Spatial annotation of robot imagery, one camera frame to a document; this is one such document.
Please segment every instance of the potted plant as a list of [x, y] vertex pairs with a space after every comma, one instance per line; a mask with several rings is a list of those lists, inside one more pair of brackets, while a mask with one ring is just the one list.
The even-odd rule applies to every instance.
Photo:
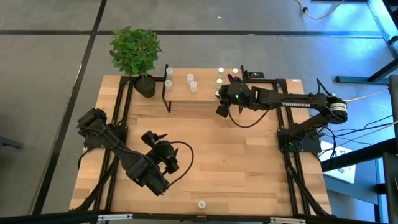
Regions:
[[114, 34], [115, 39], [111, 42], [113, 50], [109, 51], [113, 65], [126, 75], [138, 75], [134, 87], [142, 96], [154, 96], [156, 82], [147, 71], [155, 68], [157, 53], [162, 51], [156, 33], [143, 29], [130, 30], [128, 26], [114, 31]]

